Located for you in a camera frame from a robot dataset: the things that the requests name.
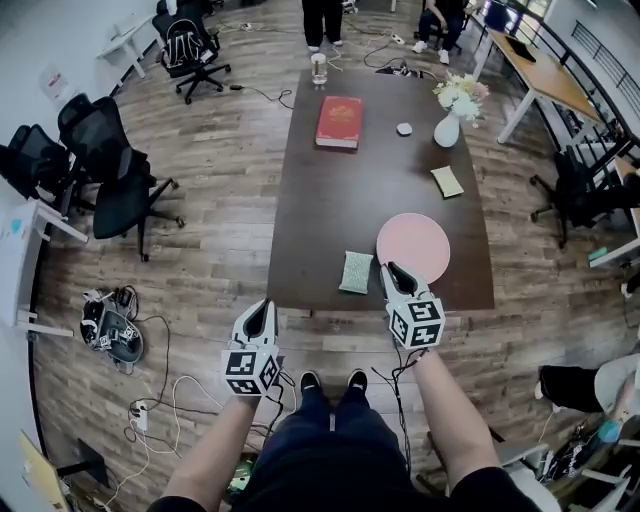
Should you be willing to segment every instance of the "white wall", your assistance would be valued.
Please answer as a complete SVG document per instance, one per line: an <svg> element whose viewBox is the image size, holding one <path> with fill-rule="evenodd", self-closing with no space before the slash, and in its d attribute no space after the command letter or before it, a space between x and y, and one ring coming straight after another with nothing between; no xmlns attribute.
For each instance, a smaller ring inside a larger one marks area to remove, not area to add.
<svg viewBox="0 0 640 512"><path fill-rule="evenodd" d="M0 0L0 144L7 144L21 124L39 123L54 139L57 111L38 85L49 64L72 87L94 100L109 94L129 67L117 52L112 67L96 55L114 24L155 13L156 0ZM146 49L154 40L151 26L134 42Z"/></svg>

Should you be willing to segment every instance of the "wooden floor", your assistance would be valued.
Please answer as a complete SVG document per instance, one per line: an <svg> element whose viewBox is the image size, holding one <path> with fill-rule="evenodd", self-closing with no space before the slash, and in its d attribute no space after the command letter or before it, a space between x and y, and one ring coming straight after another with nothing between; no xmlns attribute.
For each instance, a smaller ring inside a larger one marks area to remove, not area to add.
<svg viewBox="0 0 640 512"><path fill-rule="evenodd" d="M362 58L387 38L390 28L412 42L419 2L399 2L398 13L360 13L343 24L341 58L333 63L364 69ZM280 32L246 33L229 27L242 22L263 23ZM219 77L227 83L258 87L271 96L295 86L300 70L308 69L301 34L302 12L293 0L269 0L264 5L232 13L221 12L208 24L224 22L220 61L233 66ZM461 38L465 51L452 55L451 67L471 72L479 31L469 28ZM420 56L409 46L380 51L367 59L382 65L392 57L406 58L415 68L443 77L446 68L433 51ZM123 437L127 406L139 397L160 392L165 371L166 332L158 319L142 325L147 350L133 375L125 376L107 359L90 351L79 337L82 292L88 288L131 284L140 295L140 318L162 314L171 325L168 386L171 402L175 380L185 374L200 380L219 400L226 394L219 383L219 354L236 316L261 299L267 270L278 186L291 111L251 90L218 94L208 85L198 88L186 106L174 92L164 69L155 63L156 49L144 61L147 78L133 74L116 95L132 145L149 153L158 178L174 177L180 189L167 191L158 208L182 215L183 230L169 221L148 224L146 244L151 261L140 263L136 232L126 239L90 239L79 245L54 237L45 261L38 311L55 324L76 329L76 338L41 337L35 345L36 388L44 437L57 465L74 462L75 439L81 437L104 454L122 480L145 463L141 443ZM626 354L635 332L623 318L620 272L590 270L586 255L618 235L602 229L571 230L564 251L557 248L553 215L532 224L529 213L542 205L540 193L528 183L535 173L553 179L553 147L543 122L530 109L505 145L496 137L523 97L515 77L505 77L493 55L482 80L491 88L479 128L464 127L483 200L490 244L496 309L452 312L439 349L486 421L511 439L536 438L549 407L532 399L536 369L542 363L597 365ZM434 82L425 80L425 87ZM293 96L284 101L293 104ZM91 217L74 214L71 222L90 234ZM631 314L630 322L637 318ZM281 311L279 345L285 367L295 377L313 368L338 395L356 367L368 371L372 406L400 434L391 390L370 368L389 374L396 357L385 321L378 313L325 313L313 318L300 311ZM413 448L414 470L435 467L426 441L426 420L412 375L402 376L402 397ZM180 383L176 399L186 408L217 411L188 380ZM293 407L285 393L287 410ZM268 422L273 404L263 404L258 420ZM178 452L185 453L213 417L179 413L182 427ZM556 441L582 416L563 411L554 416L546 439ZM177 428L170 407L150 413L149 433L173 443ZM260 438L251 443L259 445ZM150 441L156 450L166 446ZM152 454L151 465L127 482L118 502L123 510L139 511L162 491L174 455Z"/></svg>

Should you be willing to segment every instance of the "laptop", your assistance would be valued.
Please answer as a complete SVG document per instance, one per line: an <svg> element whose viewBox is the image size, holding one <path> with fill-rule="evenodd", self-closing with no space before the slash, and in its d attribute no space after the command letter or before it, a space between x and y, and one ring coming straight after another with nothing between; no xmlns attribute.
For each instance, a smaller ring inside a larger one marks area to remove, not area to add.
<svg viewBox="0 0 640 512"><path fill-rule="evenodd" d="M507 41L513 48L513 51L516 52L516 55L519 55L523 59L528 60L529 62L535 62L536 59L531 52L529 51L529 45L524 44L522 41L518 41L515 37L506 36Z"/></svg>

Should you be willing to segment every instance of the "office chair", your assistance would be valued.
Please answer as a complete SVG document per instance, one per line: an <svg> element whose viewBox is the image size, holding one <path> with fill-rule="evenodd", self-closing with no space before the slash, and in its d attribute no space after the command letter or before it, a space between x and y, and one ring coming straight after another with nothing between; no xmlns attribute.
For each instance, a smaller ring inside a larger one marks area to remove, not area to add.
<svg viewBox="0 0 640 512"><path fill-rule="evenodd" d="M169 68L167 67L167 63L164 58L161 58L161 64L169 73L171 78L183 78L187 77L185 80L181 81L176 85L176 93L180 94L182 92L182 86L191 84L187 94L184 97L184 102L187 105L191 104L191 95L195 88L201 82L208 82L217 87L218 92L222 92L224 89L223 85L211 78L211 74L216 73L224 69L227 73L231 71L231 66L229 64L225 64L223 66L216 66L212 68L208 68L213 61L218 58L218 51L220 50L220 43L218 41L217 35L214 35L213 38L204 27L204 23L202 22L203 11L198 2L189 2L183 5L178 6L178 11L175 16L171 16L168 12L163 12L162 14L156 15L151 23L155 27L155 29L160 34L162 40L167 43L167 31L175 23L179 20L189 20L193 22L198 31L198 36L201 41L204 42L205 50L209 50L211 55L207 58L206 61L185 61L183 65L179 67Z"/></svg>
<svg viewBox="0 0 640 512"><path fill-rule="evenodd" d="M86 95L71 99L58 116L60 139L74 153L89 177L101 183L96 196L93 234L97 239L124 235L138 225L138 254L144 252L145 221L149 216L173 220L184 227L181 217L152 208L165 189L178 182L167 179L151 195L157 180L151 175L146 153L134 150L122 126L118 106L111 97L93 103Z"/></svg>
<svg viewBox="0 0 640 512"><path fill-rule="evenodd" d="M72 197L75 183L81 180L79 168L70 168L67 148L54 142L39 125L20 126L3 153L2 175L25 199L42 199L63 214L70 203L93 209L91 203ZM55 199L42 197L39 189Z"/></svg>
<svg viewBox="0 0 640 512"><path fill-rule="evenodd" d="M531 221L538 222L541 213L555 209L560 220L561 235L559 246L567 243L567 221L574 227L593 227L597 217L616 208L637 208L640 206L640 176L630 174L621 185L607 189L596 188L588 168L578 162L573 147L567 146L565 154L556 153L558 180L553 189L537 174L530 178L533 185L542 186L547 206L531 213Z"/></svg>

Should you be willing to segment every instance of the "red book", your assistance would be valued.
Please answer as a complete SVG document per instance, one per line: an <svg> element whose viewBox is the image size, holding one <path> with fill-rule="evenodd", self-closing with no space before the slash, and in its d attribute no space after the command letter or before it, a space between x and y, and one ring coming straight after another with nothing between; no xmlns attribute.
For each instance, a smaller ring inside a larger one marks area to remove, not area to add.
<svg viewBox="0 0 640 512"><path fill-rule="evenodd" d="M316 144L334 148L357 148L362 123L362 100L327 96L316 130Z"/></svg>

